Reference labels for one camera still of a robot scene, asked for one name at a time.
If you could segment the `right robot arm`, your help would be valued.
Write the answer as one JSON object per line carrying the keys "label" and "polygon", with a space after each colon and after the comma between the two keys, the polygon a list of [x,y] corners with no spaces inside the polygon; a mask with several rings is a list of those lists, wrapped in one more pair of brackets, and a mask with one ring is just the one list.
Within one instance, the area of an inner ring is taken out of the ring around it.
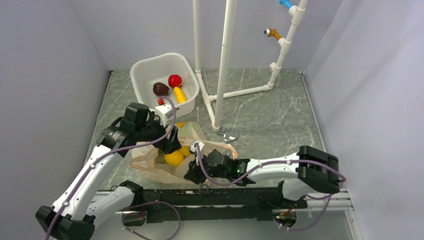
{"label": "right robot arm", "polygon": [[294,201],[315,191],[333,195],[340,191],[346,178],[339,172],[339,159],[327,152],[303,145],[298,152],[269,159],[230,158],[214,149],[207,155],[198,142],[189,150],[195,159],[188,164],[183,176],[197,185],[214,178],[228,180],[227,185],[245,187],[260,181],[281,179],[282,186],[275,194],[276,203],[289,207]]}

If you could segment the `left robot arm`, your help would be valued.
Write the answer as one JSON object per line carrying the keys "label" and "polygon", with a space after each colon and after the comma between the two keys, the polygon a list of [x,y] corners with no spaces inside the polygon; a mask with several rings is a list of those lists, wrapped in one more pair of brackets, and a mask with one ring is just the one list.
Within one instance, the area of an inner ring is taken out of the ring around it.
{"label": "left robot arm", "polygon": [[116,212],[139,209],[145,202],[144,189],[129,180],[101,200],[93,201],[93,197],[129,150],[151,145],[172,152],[181,147],[177,127],[167,126],[176,113],[171,100],[154,110],[142,103],[130,103],[124,115],[101,132],[86,164],[67,190],[53,204],[37,210],[35,217],[45,238],[88,240]]}

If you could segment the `translucent orange plastic bag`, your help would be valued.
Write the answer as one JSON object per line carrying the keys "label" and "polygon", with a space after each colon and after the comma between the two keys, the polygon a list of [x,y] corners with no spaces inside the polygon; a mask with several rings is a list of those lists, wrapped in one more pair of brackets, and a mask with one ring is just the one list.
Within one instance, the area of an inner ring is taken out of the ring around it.
{"label": "translucent orange plastic bag", "polygon": [[[231,158],[236,158],[236,149],[227,143],[208,141],[201,127],[195,122],[177,123],[178,140],[183,146],[189,146],[193,140],[201,141],[205,144],[204,155],[208,155],[213,150],[217,150]],[[155,183],[162,184],[190,184],[184,179],[184,175],[189,169],[189,162],[194,160],[194,155],[184,158],[179,166],[172,166],[165,162],[165,153],[152,145],[135,148],[131,151],[132,160],[130,166],[140,171],[142,178]]]}

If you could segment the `yellow fake lemon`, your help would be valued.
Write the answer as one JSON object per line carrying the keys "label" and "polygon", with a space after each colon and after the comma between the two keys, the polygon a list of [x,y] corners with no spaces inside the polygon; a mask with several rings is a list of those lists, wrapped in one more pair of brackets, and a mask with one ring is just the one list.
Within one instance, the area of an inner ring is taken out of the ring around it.
{"label": "yellow fake lemon", "polygon": [[172,153],[165,154],[164,160],[167,164],[178,167],[185,160],[185,156],[177,150]]}

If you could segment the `yellow fake banana bunch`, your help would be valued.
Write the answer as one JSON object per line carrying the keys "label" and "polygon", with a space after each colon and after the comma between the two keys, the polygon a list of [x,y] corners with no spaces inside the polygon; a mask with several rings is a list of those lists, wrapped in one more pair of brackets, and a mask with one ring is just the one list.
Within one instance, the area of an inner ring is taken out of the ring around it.
{"label": "yellow fake banana bunch", "polygon": [[188,145],[182,146],[178,150],[185,158],[190,156],[192,153],[190,152],[190,147]]}

